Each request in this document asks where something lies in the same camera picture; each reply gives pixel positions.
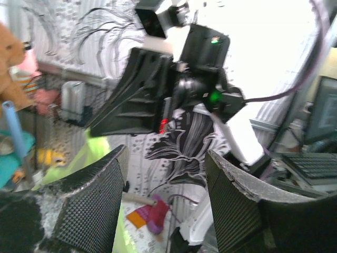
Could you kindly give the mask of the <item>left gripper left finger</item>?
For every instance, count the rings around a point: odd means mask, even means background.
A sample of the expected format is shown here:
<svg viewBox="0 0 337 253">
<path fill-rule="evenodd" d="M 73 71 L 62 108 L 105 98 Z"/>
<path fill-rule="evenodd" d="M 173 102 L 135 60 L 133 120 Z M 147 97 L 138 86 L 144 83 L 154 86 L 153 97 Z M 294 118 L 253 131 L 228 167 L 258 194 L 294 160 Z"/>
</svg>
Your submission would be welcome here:
<svg viewBox="0 0 337 253">
<path fill-rule="evenodd" d="M 120 145 L 37 190 L 1 193 L 1 252 L 111 252 L 128 170 Z"/>
</svg>

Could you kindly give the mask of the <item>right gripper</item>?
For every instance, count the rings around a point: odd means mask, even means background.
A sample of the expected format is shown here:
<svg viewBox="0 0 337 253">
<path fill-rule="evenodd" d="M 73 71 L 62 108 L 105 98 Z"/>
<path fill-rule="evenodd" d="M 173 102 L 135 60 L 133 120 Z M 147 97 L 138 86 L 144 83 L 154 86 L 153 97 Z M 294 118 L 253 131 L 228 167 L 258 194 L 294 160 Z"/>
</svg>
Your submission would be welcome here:
<svg viewBox="0 0 337 253">
<path fill-rule="evenodd" d="M 134 47 L 123 76 L 88 122 L 92 137 L 162 134 L 176 109 L 211 105 L 218 68 L 173 63 L 173 56 Z"/>
</svg>

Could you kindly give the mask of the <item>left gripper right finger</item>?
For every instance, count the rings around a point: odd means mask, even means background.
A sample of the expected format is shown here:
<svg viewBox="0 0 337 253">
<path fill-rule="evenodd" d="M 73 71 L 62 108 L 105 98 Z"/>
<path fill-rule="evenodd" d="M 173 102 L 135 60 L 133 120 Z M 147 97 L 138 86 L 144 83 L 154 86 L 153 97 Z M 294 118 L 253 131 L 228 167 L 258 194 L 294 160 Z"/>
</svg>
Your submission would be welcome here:
<svg viewBox="0 0 337 253">
<path fill-rule="evenodd" d="M 279 189 L 212 150 L 205 169 L 219 252 L 336 252 L 336 194 Z"/>
</svg>

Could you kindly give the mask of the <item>green trash bag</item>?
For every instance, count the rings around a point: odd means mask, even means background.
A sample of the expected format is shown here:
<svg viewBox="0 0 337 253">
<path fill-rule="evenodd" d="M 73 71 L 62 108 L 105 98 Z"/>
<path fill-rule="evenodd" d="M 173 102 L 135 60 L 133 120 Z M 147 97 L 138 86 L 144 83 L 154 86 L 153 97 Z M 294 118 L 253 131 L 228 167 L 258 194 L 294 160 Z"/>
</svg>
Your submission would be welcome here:
<svg viewBox="0 0 337 253">
<path fill-rule="evenodd" d="M 33 192 L 43 239 L 35 252 L 134 252 L 121 208 L 128 147 L 87 138 L 65 169 L 50 168 Z"/>
</svg>

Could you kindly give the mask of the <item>blue lint roller mop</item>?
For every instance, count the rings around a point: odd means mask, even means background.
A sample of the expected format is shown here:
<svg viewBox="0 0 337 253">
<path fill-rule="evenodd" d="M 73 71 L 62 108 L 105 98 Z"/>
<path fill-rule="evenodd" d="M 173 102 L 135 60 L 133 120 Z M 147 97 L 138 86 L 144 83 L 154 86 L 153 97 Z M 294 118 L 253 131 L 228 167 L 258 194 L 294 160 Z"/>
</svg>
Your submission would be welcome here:
<svg viewBox="0 0 337 253">
<path fill-rule="evenodd" d="M 12 101 L 3 102 L 2 109 L 6 118 L 7 126 L 12 136 L 15 152 L 21 160 L 27 184 L 30 188 L 32 188 L 34 186 L 33 173 L 29 165 L 29 160 L 27 159 L 27 148 L 24 143 L 22 128 L 14 103 Z"/>
</svg>

